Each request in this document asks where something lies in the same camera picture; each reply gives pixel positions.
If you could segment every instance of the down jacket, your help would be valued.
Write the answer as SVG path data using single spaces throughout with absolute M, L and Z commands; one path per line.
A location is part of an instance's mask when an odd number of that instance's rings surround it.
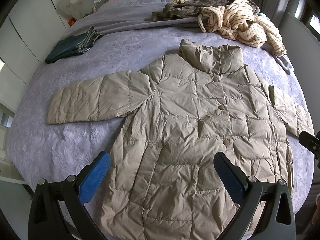
M 101 217 L 121 239 L 216 239 L 237 211 L 213 167 L 224 152 L 246 175 L 293 191 L 286 129 L 313 133 L 309 112 L 243 62 L 239 46 L 182 40 L 139 72 L 72 84 L 48 123 L 125 117 L 112 151 Z M 259 220 L 260 205 L 249 226 Z

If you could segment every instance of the lavender bedspread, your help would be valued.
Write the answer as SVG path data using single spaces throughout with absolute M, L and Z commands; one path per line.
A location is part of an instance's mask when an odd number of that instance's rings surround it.
M 115 118 L 49 126 L 46 124 L 47 111 L 54 92 L 73 82 L 127 69 L 138 71 L 164 54 L 176 53 L 183 38 L 206 46 L 241 46 L 246 64 L 269 84 L 286 91 L 297 103 L 306 105 L 294 73 L 287 75 L 267 51 L 226 40 L 215 33 L 202 33 L 199 27 L 146 28 L 150 27 L 151 12 L 161 10 L 166 1 L 171 0 L 111 0 L 97 13 L 77 21 L 69 30 L 68 35 L 78 34 L 94 25 L 100 33 L 106 34 L 92 49 L 81 56 L 42 64 L 36 71 L 15 114 L 6 149 L 33 190 L 40 178 L 49 182 L 64 180 L 70 174 L 77 174 L 101 150 L 109 151 L 123 123 L 122 118 Z M 139 10 L 143 10 L 140 16 L 130 19 L 132 12 Z M 288 134 L 288 139 L 293 151 L 293 207 L 297 212 L 311 186 L 314 158 L 300 146 L 296 137 Z M 100 220 L 104 192 L 102 183 L 94 199 L 86 205 L 96 223 Z

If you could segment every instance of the blue gripper pad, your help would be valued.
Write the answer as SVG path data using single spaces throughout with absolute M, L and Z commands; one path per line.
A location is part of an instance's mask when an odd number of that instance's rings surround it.
M 232 201 L 234 203 L 244 203 L 244 187 L 237 179 L 232 169 L 228 166 L 225 160 L 220 156 L 220 153 L 216 153 L 213 157 L 213 166 L 218 173 L 224 187 L 228 191 Z
M 98 160 L 97 158 L 90 164 L 93 165 L 93 167 L 79 186 L 78 198 L 82 205 L 91 201 L 110 168 L 110 155 L 108 153 L 104 152 Z

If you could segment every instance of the brown fleece blanket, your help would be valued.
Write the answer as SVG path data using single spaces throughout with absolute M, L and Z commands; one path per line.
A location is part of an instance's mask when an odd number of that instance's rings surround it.
M 220 5 L 228 6 L 233 1 L 234 0 L 193 0 L 183 3 L 177 3 L 176 0 L 174 0 L 174 2 L 167 3 L 164 6 L 162 12 L 153 12 L 152 19 L 154 21 L 161 21 L 171 20 L 174 17 L 185 18 L 190 16 L 197 16 L 202 7 L 218 7 Z M 259 7 L 251 0 L 249 0 L 249 5 L 252 6 L 254 15 L 260 12 Z

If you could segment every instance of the cabinet door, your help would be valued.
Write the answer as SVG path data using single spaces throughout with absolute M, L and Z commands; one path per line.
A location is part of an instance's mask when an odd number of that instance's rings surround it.
M 27 85 L 6 64 L 0 69 L 0 103 L 15 112 Z
M 28 48 L 43 62 L 66 33 L 51 0 L 18 0 L 9 14 L 13 26 Z
M 20 38 L 9 18 L 0 29 L 0 57 L 26 84 L 40 65 L 40 61 Z

